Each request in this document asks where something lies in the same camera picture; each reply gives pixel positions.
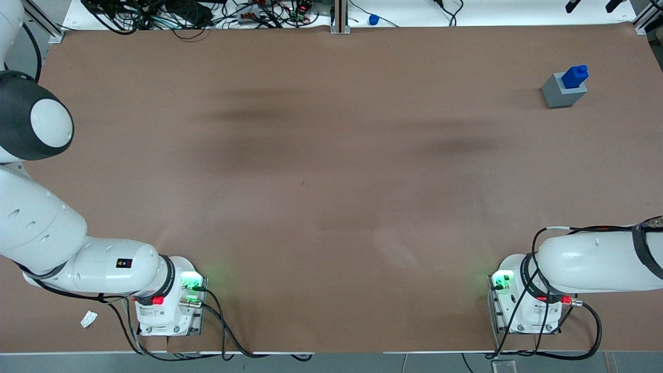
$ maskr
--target metal bracket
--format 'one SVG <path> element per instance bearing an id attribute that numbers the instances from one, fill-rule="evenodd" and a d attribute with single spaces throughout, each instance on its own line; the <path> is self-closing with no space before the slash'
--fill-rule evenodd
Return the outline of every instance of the metal bracket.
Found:
<path id="1" fill-rule="evenodd" d="M 208 281 L 209 279 L 207 277 L 203 278 L 203 281 L 200 284 L 200 286 L 207 288 Z M 207 300 L 207 293 L 201 291 L 200 295 L 202 296 L 202 300 L 200 302 L 205 303 L 205 301 Z M 205 316 L 204 308 L 199 308 L 194 310 L 193 321 L 191 322 L 191 327 L 189 328 L 189 331 L 188 333 L 186 333 L 186 335 L 200 335 L 200 331 L 203 327 L 204 316 Z"/>
<path id="2" fill-rule="evenodd" d="M 335 35 L 349 35 L 350 25 L 347 24 L 347 0 L 334 0 L 334 14 L 330 32 Z"/>
<path id="3" fill-rule="evenodd" d="M 64 38 L 64 33 L 62 33 L 62 36 L 59 36 L 59 37 L 50 37 L 50 38 L 48 38 L 48 43 L 49 44 L 60 44 L 62 42 L 63 38 Z"/>
<path id="4" fill-rule="evenodd" d="M 48 18 L 48 15 L 41 10 L 40 7 L 38 7 L 32 0 L 21 0 L 23 3 L 23 8 L 25 9 L 25 13 L 30 17 L 32 20 L 34 20 L 34 23 L 36 23 L 42 30 L 46 31 L 50 35 L 50 39 L 48 39 L 49 44 L 59 44 L 62 42 L 62 38 L 64 37 L 64 33 L 60 29 L 57 23 L 53 22 Z"/>

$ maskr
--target wires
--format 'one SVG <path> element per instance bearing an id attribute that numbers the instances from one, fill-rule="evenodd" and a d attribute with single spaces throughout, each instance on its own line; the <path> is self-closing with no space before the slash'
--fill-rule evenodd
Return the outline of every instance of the wires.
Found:
<path id="1" fill-rule="evenodd" d="M 355 4 L 352 0 L 348 0 L 348 1 L 349 1 L 349 2 L 350 2 L 355 8 L 359 9 L 360 11 L 362 11 L 362 12 L 368 14 L 368 15 L 372 15 L 372 14 L 373 14 L 373 13 L 367 12 L 366 10 L 364 10 L 364 8 L 358 6 L 358 5 Z M 388 19 L 386 19 L 386 18 L 382 18 L 382 17 L 380 17 L 380 19 L 383 20 L 384 22 L 386 22 L 386 23 L 392 25 L 393 27 L 400 27 L 400 26 L 398 26 L 397 24 L 393 23 L 392 21 L 390 21 L 390 20 L 388 20 Z"/>
<path id="2" fill-rule="evenodd" d="M 594 311 L 593 308 L 591 308 L 587 303 L 584 302 L 582 307 L 587 309 L 591 313 L 591 315 L 594 316 L 594 321 L 596 321 L 596 339 L 594 340 L 594 345 L 589 349 L 589 351 L 587 351 L 585 354 L 578 356 L 564 356 L 564 355 L 551 354 L 549 352 L 537 351 L 536 352 L 537 356 L 544 356 L 546 358 L 553 358 L 557 360 L 570 360 L 570 361 L 585 360 L 594 356 L 594 354 L 599 350 L 599 346 L 601 346 L 601 338 L 603 337 L 603 325 L 601 324 L 601 317 L 599 317 L 599 314 L 596 311 Z"/>
<path id="3" fill-rule="evenodd" d="M 653 6 L 654 8 L 656 8 L 656 9 L 658 9 L 659 11 L 662 11 L 662 12 L 663 12 L 663 7 L 660 6 L 660 5 L 656 2 L 656 0 L 649 0 L 649 2 L 652 4 L 652 6 Z"/>
<path id="4" fill-rule="evenodd" d="M 463 362 L 465 363 L 467 370 L 469 370 L 469 373 L 474 373 L 474 370 L 472 370 L 472 368 L 470 368 L 469 364 L 467 363 L 467 359 L 465 358 L 465 353 L 462 352 L 460 355 L 463 357 Z"/>
<path id="5" fill-rule="evenodd" d="M 301 361 L 301 362 L 307 362 L 307 361 L 310 361 L 311 359 L 313 359 L 312 354 L 306 355 L 305 358 L 300 358 L 299 356 L 297 356 L 295 354 L 292 354 L 291 356 L 292 356 L 293 359 L 295 359 L 297 361 Z"/>
<path id="6" fill-rule="evenodd" d="M 34 48 L 34 54 L 37 57 L 37 70 L 34 73 L 34 81 L 39 83 L 39 78 L 41 77 L 41 68 L 42 68 L 41 50 L 39 50 L 39 45 L 37 44 L 37 40 L 34 38 L 32 31 L 30 31 L 30 28 L 26 23 L 23 23 L 23 29 L 25 30 L 26 34 L 28 34 L 30 42 L 32 43 L 32 47 Z"/>
<path id="7" fill-rule="evenodd" d="M 434 1 L 440 6 L 440 8 L 442 8 L 443 12 L 447 13 L 451 17 L 451 19 L 449 20 L 449 27 L 458 26 L 458 19 L 456 18 L 456 16 L 461 11 L 461 9 L 463 9 L 463 7 L 465 6 L 465 2 L 463 0 L 458 0 L 458 1 L 460 1 L 460 7 L 458 7 L 458 9 L 456 9 L 456 12 L 451 13 L 450 11 L 448 11 L 444 7 L 443 0 L 434 0 Z"/>

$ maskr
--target gray floor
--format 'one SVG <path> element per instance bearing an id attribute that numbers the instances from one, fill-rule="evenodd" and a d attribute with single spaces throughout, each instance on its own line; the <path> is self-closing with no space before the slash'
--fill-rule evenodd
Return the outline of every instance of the gray floor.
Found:
<path id="1" fill-rule="evenodd" d="M 64 20 L 70 0 L 38 0 L 38 5 L 53 21 Z M 29 23 L 45 57 L 48 35 Z M 32 44 L 21 32 L 7 57 L 13 70 L 34 74 L 36 60 Z M 546 358 L 515 358 L 518 371 L 523 373 L 660 373 L 663 372 L 663 353 L 606 352 L 582 362 L 564 362 Z M 489 373 L 491 362 L 482 354 L 468 354 L 467 361 L 474 373 Z M 120 373 L 120 372 L 469 372 L 460 354 L 317 354 L 309 362 L 297 362 L 289 356 L 270 356 L 251 360 L 237 356 L 230 362 L 217 358 L 193 362 L 158 362 L 135 354 L 49 354 L 0 356 L 1 373 Z"/>

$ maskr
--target white label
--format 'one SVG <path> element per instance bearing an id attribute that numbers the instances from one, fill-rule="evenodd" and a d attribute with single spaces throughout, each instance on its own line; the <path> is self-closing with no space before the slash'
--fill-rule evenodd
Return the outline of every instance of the white label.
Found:
<path id="1" fill-rule="evenodd" d="M 560 309 L 559 308 L 548 308 L 549 315 L 555 315 Z M 546 306 L 534 305 L 534 313 L 537 315 L 543 315 L 546 312 Z"/>
<path id="2" fill-rule="evenodd" d="M 81 326 L 87 329 L 97 319 L 97 316 L 99 316 L 97 313 L 88 311 L 81 320 Z"/>
<path id="3" fill-rule="evenodd" d="M 145 317 L 154 317 L 154 309 L 151 308 L 140 308 L 141 316 Z"/>

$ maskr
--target cable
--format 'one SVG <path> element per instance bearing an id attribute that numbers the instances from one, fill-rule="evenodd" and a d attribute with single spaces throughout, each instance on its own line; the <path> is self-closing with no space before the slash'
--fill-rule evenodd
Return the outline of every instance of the cable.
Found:
<path id="1" fill-rule="evenodd" d="M 461 9 L 463 9 L 463 7 L 465 6 L 465 3 L 463 2 L 463 0 L 459 0 L 460 1 L 460 7 L 458 7 L 458 9 L 456 10 L 455 13 L 451 13 L 450 11 L 448 11 L 444 7 L 443 0 L 434 0 L 434 1 L 440 6 L 440 8 L 442 9 L 443 12 L 447 13 L 451 17 L 449 19 L 449 27 L 458 26 L 458 20 L 456 19 L 456 16 L 461 11 Z"/>
<path id="2" fill-rule="evenodd" d="M 200 35 L 202 35 L 206 30 L 205 30 L 205 29 L 202 29 L 198 34 L 195 34 L 195 35 L 192 36 L 192 37 L 181 37 L 180 35 L 178 35 L 178 34 L 175 32 L 175 30 L 170 30 L 170 31 L 171 31 L 171 32 L 172 32 L 172 33 L 173 33 L 178 39 L 180 39 L 180 40 L 182 40 L 182 41 L 189 41 L 189 40 L 194 40 L 195 38 L 198 38 L 198 37 L 199 37 Z"/>
<path id="3" fill-rule="evenodd" d="M 587 303 L 583 302 L 582 307 L 587 309 L 592 316 L 594 316 L 594 320 L 596 321 L 596 339 L 594 340 L 594 345 L 587 351 L 585 354 L 578 355 L 578 356 L 564 356 L 564 355 L 557 355 L 557 354 L 551 354 L 549 352 L 537 352 L 537 356 L 544 356 L 546 358 L 553 358 L 553 359 L 558 359 L 558 360 L 570 360 L 570 361 L 578 361 L 578 360 L 585 360 L 588 358 L 591 358 L 594 356 L 594 354 L 599 350 L 599 346 L 601 346 L 601 338 L 603 337 L 603 325 L 601 324 L 601 317 L 599 317 L 599 314 L 594 311 L 593 308 L 591 308 Z"/>
<path id="4" fill-rule="evenodd" d="M 90 11 L 90 14 L 92 14 L 92 15 L 97 19 L 97 21 L 99 21 L 99 22 L 100 22 L 102 25 L 104 25 L 107 29 L 109 29 L 110 31 L 113 31 L 114 33 L 116 33 L 116 34 L 118 34 L 118 35 L 131 35 L 131 34 L 135 33 L 135 32 L 138 30 L 138 29 L 134 28 L 133 30 L 131 30 L 131 31 L 127 32 L 127 33 L 123 33 L 123 32 L 121 32 L 121 31 L 115 30 L 113 27 L 110 27 L 109 25 L 107 25 L 104 21 L 101 20 L 101 18 L 99 18 L 99 16 L 97 15 L 97 13 L 94 13 L 93 11 Z M 111 22 L 112 22 L 112 23 L 113 23 L 118 29 L 121 29 L 121 30 L 122 30 L 122 28 L 120 27 L 120 25 L 117 24 L 117 22 L 115 22 L 113 19 L 110 19 L 110 20 L 111 20 Z"/>
<path id="5" fill-rule="evenodd" d="M 366 10 L 364 10 L 364 8 L 358 6 L 358 5 L 355 4 L 352 0 L 348 0 L 348 2 L 350 2 L 355 8 L 359 9 L 360 11 L 362 11 L 362 12 L 368 14 L 368 15 L 372 15 L 372 14 L 373 14 L 373 13 L 367 12 Z M 390 20 L 388 20 L 388 19 L 386 19 L 386 18 L 382 18 L 382 17 L 380 17 L 380 19 L 383 20 L 384 22 L 387 22 L 388 24 L 392 25 L 393 27 L 400 27 L 400 26 L 398 26 L 397 24 L 393 23 L 392 21 L 390 21 Z"/>
<path id="6" fill-rule="evenodd" d="M 203 303 L 202 307 L 204 309 L 208 310 L 219 321 L 219 323 L 221 323 L 221 327 L 224 328 L 228 332 L 228 336 L 230 336 L 230 340 L 235 345 L 235 348 L 237 348 L 237 350 L 239 352 L 241 352 L 244 356 L 246 356 L 247 358 L 264 358 L 264 357 L 268 356 L 268 355 L 258 355 L 258 354 L 254 354 L 252 352 L 249 352 L 246 348 L 244 348 L 241 345 L 241 343 L 239 343 L 239 341 L 237 340 L 237 337 L 235 336 L 235 333 L 233 333 L 232 329 L 230 329 L 230 327 L 225 322 L 223 317 L 221 317 L 221 315 L 214 308 L 210 307 L 206 303 Z"/>
<path id="7" fill-rule="evenodd" d="M 36 73 L 34 73 L 34 81 L 39 83 L 39 78 L 41 77 L 41 68 L 42 68 L 41 51 L 39 50 L 39 45 L 37 44 L 37 40 L 34 38 L 32 31 L 30 31 L 30 28 L 26 23 L 23 23 L 23 29 L 28 34 L 28 37 L 32 42 L 32 47 L 34 48 L 34 54 L 37 57 L 37 71 Z"/>
<path id="8" fill-rule="evenodd" d="M 301 361 L 301 362 L 307 362 L 307 361 L 310 361 L 311 359 L 313 359 L 313 354 L 309 354 L 305 358 L 300 358 L 299 356 L 297 356 L 295 354 L 292 354 L 291 356 L 292 356 L 293 359 L 295 359 L 297 361 Z"/>
<path id="9" fill-rule="evenodd" d="M 658 9 L 659 11 L 662 11 L 662 12 L 663 12 L 663 7 L 660 6 L 660 5 L 656 2 L 656 0 L 649 0 L 649 2 L 652 3 L 652 6 L 653 6 L 654 8 L 656 8 L 656 9 Z"/>
<path id="10" fill-rule="evenodd" d="M 460 356 L 463 357 L 463 362 L 465 363 L 465 366 L 467 367 L 467 370 L 469 370 L 469 373 L 474 373 L 474 370 L 472 370 L 472 368 L 470 368 L 470 367 L 469 367 L 469 364 L 467 363 L 467 359 L 465 358 L 465 353 L 462 352 L 462 353 L 460 354 Z"/>

